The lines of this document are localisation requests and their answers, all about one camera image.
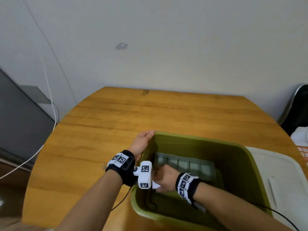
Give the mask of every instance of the white wrist-mounted camera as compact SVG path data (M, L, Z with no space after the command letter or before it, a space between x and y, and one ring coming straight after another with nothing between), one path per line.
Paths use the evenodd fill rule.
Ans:
M142 161L140 166L134 166L134 175L138 176L138 186L140 189L157 189L159 184L152 181L152 162Z

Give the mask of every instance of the person's left hand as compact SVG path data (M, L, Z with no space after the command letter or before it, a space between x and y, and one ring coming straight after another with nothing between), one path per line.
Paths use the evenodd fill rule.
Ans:
M135 156L135 161L137 162L141 158L141 153L148 146L148 141L154 136L154 130L145 131L137 134L133 143L127 149Z

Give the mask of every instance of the person's right arm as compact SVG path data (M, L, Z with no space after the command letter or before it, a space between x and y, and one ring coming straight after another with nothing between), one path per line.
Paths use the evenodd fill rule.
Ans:
M179 171L169 165L156 168L153 180L161 185L156 191L174 191L179 174ZM199 183L193 198L231 231L291 231L289 227L245 200L203 182Z

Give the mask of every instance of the white cable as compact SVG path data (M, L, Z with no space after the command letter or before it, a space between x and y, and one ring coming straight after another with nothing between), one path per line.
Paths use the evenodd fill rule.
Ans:
M42 57L42 55L41 55L41 52L40 52L40 50L39 50L39 46L38 46L38 44L37 44L37 42L36 42L36 38L35 38L33 32L32 32L32 36L33 36L33 39L34 39L34 42L35 42L35 45L36 45L36 49L37 49L37 51L38 51L38 54L39 54L39 56L40 56L40 58L41 58L41 61L43 62L44 72L45 72L45 77L46 77L46 82L47 82L47 87L48 87L49 95L50 95L51 106L52 106L52 109L53 109L54 115L55 115L55 124L54 124L54 128L52 129L52 131L53 131L53 130L55 129L55 127L56 127L57 116L56 116L55 108L54 108L54 105L53 105L53 102L52 102L52 96L51 96L51 92L50 92L50 88L49 88L49 83L48 83L48 78L47 78L45 63L44 63L43 57ZM24 163L22 163L20 166L16 167L15 169L13 169L12 171L8 172L7 174L3 175L2 177L0 177L0 179L6 177L7 175L11 174L11 173L14 172L15 170L17 170L18 168L20 168L21 166L23 166L25 163L29 162L33 157L35 157L35 156L40 152L40 150L41 150L43 147L44 147L44 145L41 146L40 149L39 149L30 159L26 160L26 161L25 161Z

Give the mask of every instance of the forearm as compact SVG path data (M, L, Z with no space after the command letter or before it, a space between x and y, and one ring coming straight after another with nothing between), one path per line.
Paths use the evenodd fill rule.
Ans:
M205 183L198 185L193 198L231 231L291 231L243 199Z
M75 204L56 231L101 231L121 186L120 175L108 170Z

